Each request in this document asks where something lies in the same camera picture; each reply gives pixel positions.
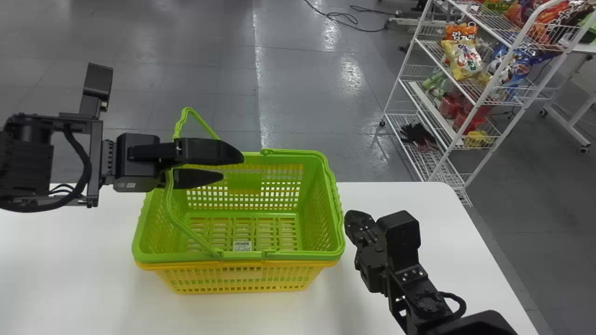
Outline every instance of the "robotic arm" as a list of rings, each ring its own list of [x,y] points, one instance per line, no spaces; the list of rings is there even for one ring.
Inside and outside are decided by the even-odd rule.
[[[389,300],[389,311],[407,335],[516,335],[501,314],[484,311],[465,318],[465,301],[433,285],[418,261],[420,226],[402,210],[373,220],[357,210],[346,213],[346,235],[358,251],[356,270],[373,293]],[[453,312],[445,298],[459,303]]]
[[[226,165],[244,161],[242,153],[219,139],[159,137],[125,133],[116,141],[102,140],[110,101],[113,69],[89,63],[78,113],[55,116],[15,114],[0,131],[0,209],[42,212],[62,206],[97,207],[99,190],[112,185],[118,192],[149,192],[164,187],[164,171],[183,164]],[[49,190],[54,146],[62,132],[83,163],[83,173],[66,195]],[[89,135],[88,153],[74,134]],[[174,188],[194,188],[223,179],[219,172],[175,169]]]

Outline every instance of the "barcode label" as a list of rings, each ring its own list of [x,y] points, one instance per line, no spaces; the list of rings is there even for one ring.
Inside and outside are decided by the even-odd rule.
[[[253,251],[252,241],[234,241],[234,251]]]

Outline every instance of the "green snack bag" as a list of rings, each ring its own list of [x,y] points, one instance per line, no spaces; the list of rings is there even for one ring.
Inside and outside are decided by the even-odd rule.
[[[513,0],[485,0],[483,5],[493,12],[503,13],[511,7],[512,3]]]

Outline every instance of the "white table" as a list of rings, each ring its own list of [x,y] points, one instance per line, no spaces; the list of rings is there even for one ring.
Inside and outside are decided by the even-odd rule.
[[[467,315],[494,309],[519,334],[536,334],[449,186],[338,186],[344,211],[377,219],[406,209],[417,218],[422,265],[439,290],[466,300]],[[369,293],[354,270],[349,241],[340,262],[305,291],[172,293],[132,258],[143,197],[105,187],[96,209],[0,210],[0,334],[402,334],[386,298]]]

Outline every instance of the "green basket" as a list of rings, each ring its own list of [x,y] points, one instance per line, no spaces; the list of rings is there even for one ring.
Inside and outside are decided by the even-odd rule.
[[[191,113],[182,110],[174,138]],[[221,172],[223,180],[190,190],[148,193],[132,245],[138,262],[337,260],[345,247],[336,180],[326,157],[309,150],[264,148],[244,163],[185,165]]]

